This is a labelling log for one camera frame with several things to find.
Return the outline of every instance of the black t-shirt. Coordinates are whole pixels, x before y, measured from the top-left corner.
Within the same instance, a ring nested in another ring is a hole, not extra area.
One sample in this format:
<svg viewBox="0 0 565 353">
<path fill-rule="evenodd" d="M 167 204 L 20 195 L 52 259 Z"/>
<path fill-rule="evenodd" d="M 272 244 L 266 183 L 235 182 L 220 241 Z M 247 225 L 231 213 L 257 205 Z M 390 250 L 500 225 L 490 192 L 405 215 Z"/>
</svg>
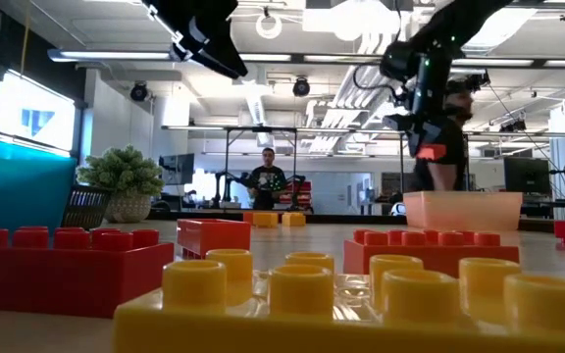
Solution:
<svg viewBox="0 0 565 353">
<path fill-rule="evenodd" d="M 436 161 L 426 159 L 416 159 L 416 166 L 413 170 L 415 181 L 412 185 L 416 191 L 433 191 L 433 177 L 429 171 L 429 163 L 441 165 L 456 165 L 457 178 L 453 190 L 461 191 L 464 189 L 464 172 L 466 170 L 468 151 L 463 139 L 463 131 L 457 123 L 450 121 L 444 126 L 435 144 L 446 146 L 446 154 Z"/>
<path fill-rule="evenodd" d="M 259 190 L 256 198 L 254 199 L 255 210 L 272 210 L 276 200 L 272 196 L 273 191 L 281 191 L 286 187 L 286 179 L 284 172 L 278 167 L 271 166 L 259 167 L 252 171 L 251 178 L 255 180 Z"/>
</svg>

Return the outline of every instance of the potted plant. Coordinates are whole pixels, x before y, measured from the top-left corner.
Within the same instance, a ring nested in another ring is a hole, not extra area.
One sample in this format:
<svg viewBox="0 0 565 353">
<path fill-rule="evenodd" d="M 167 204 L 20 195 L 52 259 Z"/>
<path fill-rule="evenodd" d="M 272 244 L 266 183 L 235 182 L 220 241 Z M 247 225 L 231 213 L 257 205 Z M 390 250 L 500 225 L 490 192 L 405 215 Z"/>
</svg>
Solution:
<svg viewBox="0 0 565 353">
<path fill-rule="evenodd" d="M 149 215 L 150 197 L 159 195 L 161 168 L 129 145 L 110 148 L 102 157 L 86 157 L 87 167 L 77 169 L 77 179 L 91 186 L 114 190 L 104 218 L 110 223 L 137 223 Z"/>
</svg>

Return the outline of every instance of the plant pot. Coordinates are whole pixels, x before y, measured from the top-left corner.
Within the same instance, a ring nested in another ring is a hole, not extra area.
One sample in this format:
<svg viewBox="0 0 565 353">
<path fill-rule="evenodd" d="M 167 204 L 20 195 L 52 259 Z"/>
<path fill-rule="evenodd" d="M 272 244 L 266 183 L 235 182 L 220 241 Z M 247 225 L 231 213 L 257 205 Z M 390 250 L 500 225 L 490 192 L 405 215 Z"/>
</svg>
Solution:
<svg viewBox="0 0 565 353">
<path fill-rule="evenodd" d="M 152 208 L 148 195 L 113 194 L 104 218 L 110 223 L 139 223 L 147 218 Z"/>
</svg>

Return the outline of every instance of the man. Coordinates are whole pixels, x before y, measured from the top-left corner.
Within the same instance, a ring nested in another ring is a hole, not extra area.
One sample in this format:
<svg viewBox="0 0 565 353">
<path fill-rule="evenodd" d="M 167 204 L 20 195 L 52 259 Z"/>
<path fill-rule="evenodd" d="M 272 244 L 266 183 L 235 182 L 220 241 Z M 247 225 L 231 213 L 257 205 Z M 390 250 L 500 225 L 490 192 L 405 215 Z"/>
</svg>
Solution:
<svg viewBox="0 0 565 353">
<path fill-rule="evenodd" d="M 283 170 L 274 166 L 276 154 L 267 147 L 263 149 L 263 166 L 252 171 L 250 177 L 258 187 L 250 188 L 250 196 L 254 197 L 255 210 L 273 210 L 276 200 L 284 194 L 286 179 Z"/>
<path fill-rule="evenodd" d="M 436 144 L 446 146 L 443 157 L 430 161 L 416 159 L 414 187 L 418 191 L 461 191 L 467 150 L 463 140 L 463 125 L 472 118 L 472 95 L 464 82 L 449 81 L 446 85 L 444 109 L 446 122 Z"/>
</svg>

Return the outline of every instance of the clear plastic bin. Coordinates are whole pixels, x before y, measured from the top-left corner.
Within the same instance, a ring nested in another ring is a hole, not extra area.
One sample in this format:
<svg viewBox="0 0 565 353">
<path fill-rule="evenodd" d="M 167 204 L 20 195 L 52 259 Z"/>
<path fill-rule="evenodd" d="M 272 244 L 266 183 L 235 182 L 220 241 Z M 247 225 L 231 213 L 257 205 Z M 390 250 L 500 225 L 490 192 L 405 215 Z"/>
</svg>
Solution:
<svg viewBox="0 0 565 353">
<path fill-rule="evenodd" d="M 404 194 L 407 224 L 436 230 L 516 230 L 522 192 L 422 191 Z"/>
</svg>

